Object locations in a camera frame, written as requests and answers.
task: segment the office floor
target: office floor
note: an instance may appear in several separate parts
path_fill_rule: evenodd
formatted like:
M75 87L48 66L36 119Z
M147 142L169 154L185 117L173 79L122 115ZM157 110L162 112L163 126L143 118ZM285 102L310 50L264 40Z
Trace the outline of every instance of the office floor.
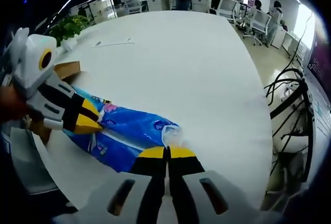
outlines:
M241 37L243 43L245 44L248 52L251 55L252 60L254 61L254 64L260 75L262 84L266 86L272 83L275 80L275 77L284 69L286 65L288 65L290 61L287 52L283 48L276 49L271 46L267 48L264 45L254 46L252 38L243 39L243 33L237 29L236 31L238 35ZM295 75L293 73L288 73L284 77L282 76L281 78L285 78L285 77L293 78L294 76ZM272 111L276 106L278 106L281 103L281 97L283 96L284 93L284 87L285 85L280 86L275 92L274 102L270 106L270 111ZM293 109L291 107L287 108L284 112L282 112L280 115L278 115L276 118L272 120L273 131L278 129L278 127L282 124L284 119L291 113L292 110ZM283 134L289 133L291 131L291 128L293 127L297 117L298 117L297 113L294 113L289 118L287 123L273 138L274 144L280 139L280 137ZM273 156L273 161L276 160L277 160L277 155ZM283 187L283 174L279 166L276 166L276 169L270 176L267 190L275 191L281 189L282 187Z

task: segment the white office chair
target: white office chair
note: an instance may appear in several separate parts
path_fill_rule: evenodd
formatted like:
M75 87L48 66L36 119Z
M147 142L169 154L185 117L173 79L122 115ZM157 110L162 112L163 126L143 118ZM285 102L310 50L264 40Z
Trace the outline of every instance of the white office chair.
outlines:
M216 11L218 16L225 17L229 22L235 23L234 10L238 2L236 0L221 0Z
M127 14L141 13L142 5L138 0L125 0L124 7L127 11Z
M261 33L263 35L268 34L268 25L270 22L271 16L257 10L255 14L248 20L245 21L246 24L248 24L250 32L253 32L253 34L244 34L243 38L245 37L253 37L254 39L254 46L256 45L256 41L262 45L262 41L257 38L255 35L256 33Z

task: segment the potted plant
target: potted plant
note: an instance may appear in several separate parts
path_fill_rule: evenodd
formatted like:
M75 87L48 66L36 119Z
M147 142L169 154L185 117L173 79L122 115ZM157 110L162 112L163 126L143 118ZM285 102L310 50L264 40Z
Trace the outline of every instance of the potted plant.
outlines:
M79 35L87 24L88 19L84 16L69 16L51 28L50 36L56 39L58 47L70 51L77 44L74 35Z

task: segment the blue plastic package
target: blue plastic package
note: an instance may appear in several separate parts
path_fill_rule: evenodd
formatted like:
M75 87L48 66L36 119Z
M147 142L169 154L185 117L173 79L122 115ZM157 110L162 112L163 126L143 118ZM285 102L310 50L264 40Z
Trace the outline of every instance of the blue plastic package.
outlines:
M166 133L179 130L176 123L159 115L115 106L77 87L74 89L100 112L99 124L104 130L90 135L64 132L82 150L117 172L129 172L144 149L166 146Z

